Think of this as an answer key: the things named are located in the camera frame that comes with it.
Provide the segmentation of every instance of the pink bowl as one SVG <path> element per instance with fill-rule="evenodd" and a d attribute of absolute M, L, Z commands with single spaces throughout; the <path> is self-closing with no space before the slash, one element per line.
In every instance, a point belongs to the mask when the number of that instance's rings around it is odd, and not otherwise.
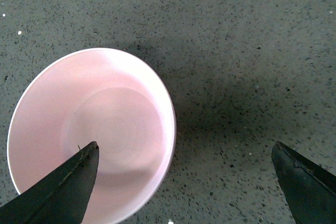
<path fill-rule="evenodd" d="M 117 223 L 155 193 L 170 165 L 174 108 L 157 74 L 116 49 L 69 54 L 43 70 L 22 95 L 9 127 L 9 171 L 22 193 L 78 147 L 100 147 L 83 223 Z"/>

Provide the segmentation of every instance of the terrazzo surface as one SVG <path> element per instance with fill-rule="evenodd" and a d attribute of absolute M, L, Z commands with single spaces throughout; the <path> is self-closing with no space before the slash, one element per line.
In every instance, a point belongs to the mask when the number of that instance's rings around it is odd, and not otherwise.
<path fill-rule="evenodd" d="M 172 97 L 176 149 L 126 223 L 290 223 L 271 163 L 282 141 L 336 174 L 336 0 L 0 0 L 0 206 L 29 83 L 71 52 L 130 52 Z"/>

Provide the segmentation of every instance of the speckled countertop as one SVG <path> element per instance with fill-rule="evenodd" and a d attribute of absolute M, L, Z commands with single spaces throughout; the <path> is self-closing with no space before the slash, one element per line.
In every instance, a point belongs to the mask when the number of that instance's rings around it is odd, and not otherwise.
<path fill-rule="evenodd" d="M 0 0 L 0 206 L 25 88 L 110 47 L 159 74 L 178 127 L 164 183 L 124 223 L 294 223 L 270 152 L 283 141 L 336 174 L 335 20 L 336 0 Z"/>

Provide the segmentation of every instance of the gray countertop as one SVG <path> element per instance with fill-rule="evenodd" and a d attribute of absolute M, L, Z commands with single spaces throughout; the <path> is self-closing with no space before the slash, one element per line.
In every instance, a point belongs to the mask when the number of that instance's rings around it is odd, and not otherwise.
<path fill-rule="evenodd" d="M 271 148 L 336 174 L 335 20 L 336 0 L 0 0 L 0 206 L 16 196 L 6 140 L 28 84 L 109 47 L 159 74 L 177 118 L 164 183 L 124 223 L 294 223 Z"/>

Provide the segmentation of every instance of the bowl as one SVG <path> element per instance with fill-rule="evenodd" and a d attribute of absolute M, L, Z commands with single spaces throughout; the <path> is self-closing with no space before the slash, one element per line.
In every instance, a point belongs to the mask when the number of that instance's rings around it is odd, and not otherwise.
<path fill-rule="evenodd" d="M 96 141 L 99 166 L 83 223 L 118 223 L 158 189 L 175 138 L 171 98 L 145 62 L 85 49 L 52 63 L 23 93 L 9 127 L 9 171 L 21 194 Z"/>

